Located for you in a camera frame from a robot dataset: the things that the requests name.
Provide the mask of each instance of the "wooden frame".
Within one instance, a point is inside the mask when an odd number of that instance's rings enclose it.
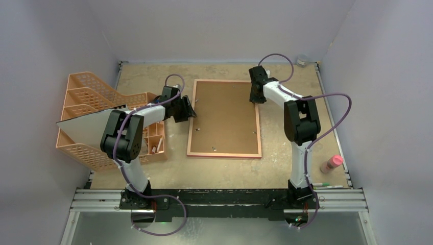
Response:
[[[230,83],[251,83],[250,81],[242,81],[242,80],[219,80],[219,79],[195,79],[194,80],[194,88],[193,88],[193,98],[192,98],[192,106],[196,107],[196,96],[197,96],[197,83],[215,83],[215,82],[230,82]],[[215,157],[215,158],[253,158],[260,159],[262,157],[261,154],[261,136],[260,136],[260,118],[258,112],[258,105],[254,105],[255,109],[255,132],[257,135],[257,154],[236,154],[236,153],[203,153],[203,152],[192,152],[191,151],[191,143],[193,139],[193,125],[194,119],[191,118],[189,120],[189,135],[188,135],[188,146],[187,146],[187,156],[190,157]]]

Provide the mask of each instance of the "lavender wall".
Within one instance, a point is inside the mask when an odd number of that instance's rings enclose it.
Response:
[[[354,0],[88,0],[121,60],[321,60]]]
[[[433,239],[433,2],[357,0],[323,59],[353,110],[338,132],[379,244]],[[331,99],[335,119],[344,99]]]
[[[83,0],[1,0],[0,32],[0,243],[59,244],[89,173],[55,149],[67,75],[117,61]]]

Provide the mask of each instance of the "particle board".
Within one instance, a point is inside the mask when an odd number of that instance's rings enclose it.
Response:
[[[261,158],[258,105],[250,81],[196,79],[187,156]]]

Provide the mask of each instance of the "wooden table surface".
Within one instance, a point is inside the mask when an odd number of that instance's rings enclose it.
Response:
[[[127,64],[123,66],[117,90],[123,94],[152,92],[161,94],[167,75],[177,73],[185,78],[182,95],[192,97],[194,79],[249,80],[248,69],[254,64]],[[289,65],[264,65],[279,80],[290,74]],[[170,78],[169,84],[181,83]],[[301,95],[322,94],[315,67],[295,67],[293,78],[284,84]],[[317,100],[321,133],[331,127],[323,99]],[[203,159],[186,156],[189,122],[165,121],[166,150],[169,159],[146,163],[143,171],[152,188],[287,188],[292,169],[292,149],[283,129],[283,110],[272,101],[259,105],[262,154],[260,160]],[[323,174],[319,165],[339,154],[334,134],[315,144],[311,176],[314,183],[329,182],[347,187],[343,167]],[[118,169],[95,173],[92,189],[123,189],[125,181]]]

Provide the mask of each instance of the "glass panel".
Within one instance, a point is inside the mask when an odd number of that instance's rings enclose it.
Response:
[[[167,233],[182,222],[153,223],[149,231]],[[289,229],[286,222],[265,218],[188,218],[185,227],[167,237],[131,229],[124,212],[81,213],[72,244],[367,244],[358,213],[319,213],[308,228]]]

